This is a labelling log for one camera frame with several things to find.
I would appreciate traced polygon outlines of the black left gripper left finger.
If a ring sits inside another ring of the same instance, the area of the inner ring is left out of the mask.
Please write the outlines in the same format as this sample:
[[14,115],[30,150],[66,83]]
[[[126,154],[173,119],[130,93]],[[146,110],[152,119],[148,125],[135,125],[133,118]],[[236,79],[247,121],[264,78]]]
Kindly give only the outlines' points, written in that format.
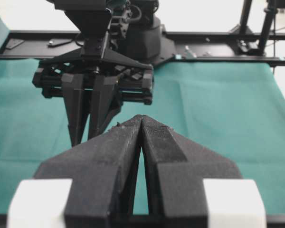
[[35,179],[71,179],[68,228],[107,228],[110,214],[133,212],[142,116],[43,161]]

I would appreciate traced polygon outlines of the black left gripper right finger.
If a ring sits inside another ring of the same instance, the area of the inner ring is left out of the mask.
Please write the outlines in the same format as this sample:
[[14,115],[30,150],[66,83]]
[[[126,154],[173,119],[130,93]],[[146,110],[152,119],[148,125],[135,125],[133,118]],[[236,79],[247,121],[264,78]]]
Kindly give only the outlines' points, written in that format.
[[241,179],[237,165],[149,116],[141,131],[149,212],[166,228],[206,228],[202,180]]

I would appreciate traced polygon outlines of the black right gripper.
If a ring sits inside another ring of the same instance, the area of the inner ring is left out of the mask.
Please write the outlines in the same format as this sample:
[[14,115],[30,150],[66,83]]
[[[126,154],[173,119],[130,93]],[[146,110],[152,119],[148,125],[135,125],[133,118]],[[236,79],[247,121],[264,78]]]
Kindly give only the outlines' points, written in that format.
[[123,101],[152,103],[153,66],[114,49],[109,32],[86,38],[82,47],[41,60],[32,83],[46,98],[61,96],[68,118],[71,145],[81,143],[89,115],[86,90],[92,90],[88,139],[102,134],[121,110]]

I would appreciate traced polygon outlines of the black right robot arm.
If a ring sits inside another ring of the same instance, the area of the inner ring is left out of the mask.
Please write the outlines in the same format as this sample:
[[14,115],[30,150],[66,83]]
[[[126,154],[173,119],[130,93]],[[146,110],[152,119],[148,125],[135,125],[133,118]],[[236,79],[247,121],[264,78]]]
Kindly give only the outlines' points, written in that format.
[[41,60],[33,85],[62,97],[72,146],[104,132],[123,103],[152,103],[154,67],[172,59],[156,0],[55,0],[79,29],[78,48]]

